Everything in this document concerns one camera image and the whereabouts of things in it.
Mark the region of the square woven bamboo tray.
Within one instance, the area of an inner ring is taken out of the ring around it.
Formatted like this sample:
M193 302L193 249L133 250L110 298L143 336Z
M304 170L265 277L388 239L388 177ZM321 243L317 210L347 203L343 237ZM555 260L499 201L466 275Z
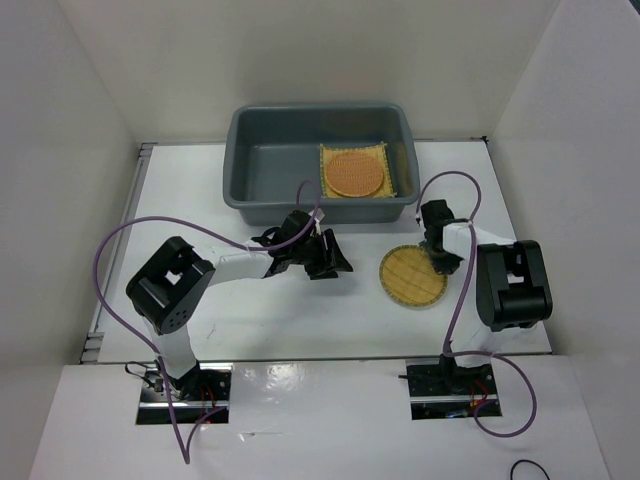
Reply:
M377 145L365 146L365 147L329 147L326 145L320 145L320 173L321 184L323 189L323 195L327 198L346 198L357 199L351 197L345 197L334 192L328 185L325 177L325 167L329 161L336 155L340 155L346 152L358 152L373 156L383 167L384 181L381 187L373 194L360 198L391 198L396 195L395 188L391 180L391 174L389 169L389 163L386 155L386 144L384 142Z

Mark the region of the round yellow bamboo plate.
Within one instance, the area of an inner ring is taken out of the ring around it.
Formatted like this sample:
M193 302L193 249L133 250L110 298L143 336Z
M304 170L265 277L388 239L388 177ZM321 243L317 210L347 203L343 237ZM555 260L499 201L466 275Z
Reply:
M417 245L401 245L382 258L378 276L386 294L397 304L426 308L446 293L448 277L434 269L426 251Z

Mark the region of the round orange woven plate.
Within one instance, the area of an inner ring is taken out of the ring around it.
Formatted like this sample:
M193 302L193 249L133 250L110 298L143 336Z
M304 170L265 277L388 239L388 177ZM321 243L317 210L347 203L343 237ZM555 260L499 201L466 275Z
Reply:
M329 187L339 195L351 198L366 197L383 184L384 170L371 155L346 152L336 155L325 167Z

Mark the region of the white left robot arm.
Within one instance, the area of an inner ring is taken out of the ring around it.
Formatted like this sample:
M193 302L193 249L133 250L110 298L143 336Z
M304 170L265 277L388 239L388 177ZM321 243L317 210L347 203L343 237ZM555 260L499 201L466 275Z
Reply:
M353 267L340 250L334 232L310 225L311 215L290 213L283 224L251 238L238 249L201 257L180 236L166 240L133 276L126 294L141 315L164 366L163 387L176 399L193 396L200 365L191 347L187 322L205 291L218 284L266 279L300 265L312 280L332 279Z

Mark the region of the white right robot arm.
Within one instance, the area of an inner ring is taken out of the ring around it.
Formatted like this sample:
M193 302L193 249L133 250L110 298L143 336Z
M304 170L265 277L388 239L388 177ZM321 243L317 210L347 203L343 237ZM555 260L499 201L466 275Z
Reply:
M437 273L450 276L461 264L473 269L465 281L475 285L480 326L464 341L447 341L458 357L438 369L441 387L459 393L472 382L472 368L551 316L543 253L534 240L499 237L456 218L443 199L423 204L418 221L425 229L421 246Z

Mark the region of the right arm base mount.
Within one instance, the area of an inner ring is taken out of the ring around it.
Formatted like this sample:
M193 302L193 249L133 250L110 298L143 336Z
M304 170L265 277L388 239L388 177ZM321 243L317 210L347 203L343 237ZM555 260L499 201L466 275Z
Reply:
M414 421L472 419L476 411L479 417L502 415L489 364L466 368L446 357L407 362L398 378L406 384Z

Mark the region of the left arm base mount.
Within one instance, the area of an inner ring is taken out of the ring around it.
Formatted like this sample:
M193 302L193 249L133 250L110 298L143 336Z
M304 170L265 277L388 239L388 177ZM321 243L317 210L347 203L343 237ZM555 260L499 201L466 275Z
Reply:
M229 421L232 385L231 363L200 364L200 372L185 385L170 389L170 398L179 425L227 424ZM162 376L156 364L131 361L124 371L141 382L136 421L137 425L169 425L169 401Z

